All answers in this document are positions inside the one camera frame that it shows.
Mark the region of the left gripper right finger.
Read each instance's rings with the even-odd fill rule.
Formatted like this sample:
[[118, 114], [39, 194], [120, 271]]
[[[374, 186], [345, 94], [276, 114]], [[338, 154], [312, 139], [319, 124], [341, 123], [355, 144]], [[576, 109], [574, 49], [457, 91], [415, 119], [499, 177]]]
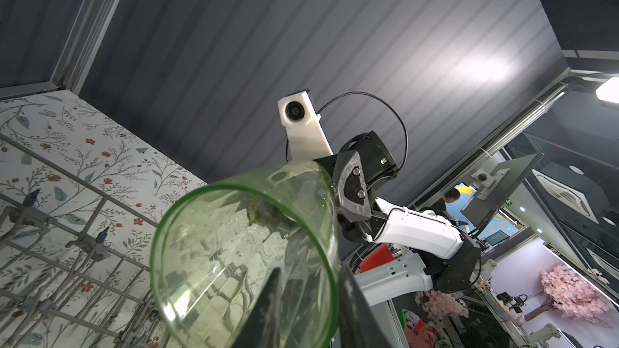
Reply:
[[343, 348], [388, 348], [392, 344], [373, 316], [356, 277], [347, 266], [341, 267], [339, 288], [339, 341]]

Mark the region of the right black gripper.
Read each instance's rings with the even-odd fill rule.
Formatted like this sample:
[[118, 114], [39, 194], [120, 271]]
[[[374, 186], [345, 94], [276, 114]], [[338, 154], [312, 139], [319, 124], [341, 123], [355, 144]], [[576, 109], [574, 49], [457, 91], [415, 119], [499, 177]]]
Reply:
[[393, 155], [373, 130], [354, 136], [335, 155], [314, 161], [333, 174], [338, 212], [348, 222], [369, 220], [367, 187], [377, 192], [399, 172]]

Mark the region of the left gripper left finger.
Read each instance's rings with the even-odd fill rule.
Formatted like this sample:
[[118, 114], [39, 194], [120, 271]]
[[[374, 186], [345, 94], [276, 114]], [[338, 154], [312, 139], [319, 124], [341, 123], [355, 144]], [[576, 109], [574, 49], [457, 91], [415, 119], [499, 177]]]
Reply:
[[281, 269], [274, 268], [256, 304], [237, 334], [233, 348], [276, 348], [280, 345]]

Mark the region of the green glass cup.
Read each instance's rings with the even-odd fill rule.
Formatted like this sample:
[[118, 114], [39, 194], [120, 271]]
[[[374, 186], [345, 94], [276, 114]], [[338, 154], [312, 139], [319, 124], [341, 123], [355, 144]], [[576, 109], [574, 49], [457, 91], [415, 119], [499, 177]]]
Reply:
[[336, 214], [331, 178], [312, 160], [181, 197], [150, 253], [152, 293], [171, 335], [183, 347], [232, 346], [279, 270], [277, 346], [328, 346], [339, 313]]

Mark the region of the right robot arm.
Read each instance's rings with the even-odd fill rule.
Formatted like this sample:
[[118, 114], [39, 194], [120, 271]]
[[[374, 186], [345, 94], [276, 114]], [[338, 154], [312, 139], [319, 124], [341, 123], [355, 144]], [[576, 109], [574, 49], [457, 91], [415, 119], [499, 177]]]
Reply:
[[377, 196], [400, 169], [375, 132], [356, 135], [338, 152], [325, 136], [310, 149], [310, 158], [332, 178], [344, 237], [404, 249], [402, 256], [356, 276], [370, 305], [407, 293], [462, 292], [480, 279], [481, 251], [470, 236], [432, 210], [415, 211]]

